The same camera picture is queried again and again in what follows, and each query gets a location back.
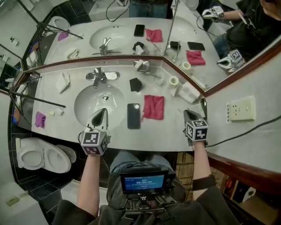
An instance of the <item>blue screen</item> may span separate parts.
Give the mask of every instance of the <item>blue screen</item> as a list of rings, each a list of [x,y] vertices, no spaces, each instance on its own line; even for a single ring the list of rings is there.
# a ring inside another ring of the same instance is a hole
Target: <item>blue screen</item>
[[[164,175],[124,178],[126,191],[157,189],[163,186]]]

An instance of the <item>red cloth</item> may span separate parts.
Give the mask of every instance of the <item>red cloth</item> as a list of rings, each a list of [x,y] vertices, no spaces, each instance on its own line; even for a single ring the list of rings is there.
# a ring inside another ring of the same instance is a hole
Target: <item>red cloth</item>
[[[146,38],[150,38],[151,42],[163,42],[163,38],[162,38],[162,31],[161,30],[149,30],[149,29],[145,29],[146,32]]]
[[[144,96],[144,118],[162,120],[164,119],[164,96],[145,95]]]
[[[205,60],[202,58],[201,51],[186,50],[186,58],[190,65],[206,65]]]

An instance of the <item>black sleeve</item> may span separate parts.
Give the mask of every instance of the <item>black sleeve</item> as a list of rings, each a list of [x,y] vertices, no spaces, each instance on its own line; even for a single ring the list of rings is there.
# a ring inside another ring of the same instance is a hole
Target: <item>black sleeve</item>
[[[95,217],[67,200],[60,201],[52,225],[87,225]]]
[[[217,225],[239,225],[240,223],[227,206],[217,187],[208,188],[200,195],[198,202]]]
[[[236,3],[236,5],[238,6],[238,8],[243,12],[246,13],[247,8],[249,7],[249,5],[251,4],[251,0],[240,0]]]

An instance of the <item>jeans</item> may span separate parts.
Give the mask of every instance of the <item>jeans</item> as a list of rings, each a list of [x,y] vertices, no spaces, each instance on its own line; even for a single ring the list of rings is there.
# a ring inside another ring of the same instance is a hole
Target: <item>jeans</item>
[[[229,45],[227,43],[226,34],[218,36],[213,42],[213,45],[220,59],[227,57],[227,54],[229,53]]]
[[[129,17],[153,17],[166,19],[168,4],[155,5],[149,3],[131,1]]]
[[[110,166],[110,172],[118,172],[122,167],[126,166],[127,164],[138,162],[140,162],[140,160],[137,157],[133,156],[131,153],[128,153],[127,151],[120,151]],[[160,155],[154,155],[151,160],[145,160],[145,162],[153,163],[173,170],[170,163],[163,156]]]

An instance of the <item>black wristband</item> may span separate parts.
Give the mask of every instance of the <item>black wristband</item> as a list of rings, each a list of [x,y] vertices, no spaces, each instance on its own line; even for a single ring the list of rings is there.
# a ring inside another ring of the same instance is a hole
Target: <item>black wristband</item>
[[[214,175],[209,175],[208,177],[205,178],[193,180],[192,183],[193,183],[193,188],[192,188],[193,191],[203,190],[216,186],[216,180]]]

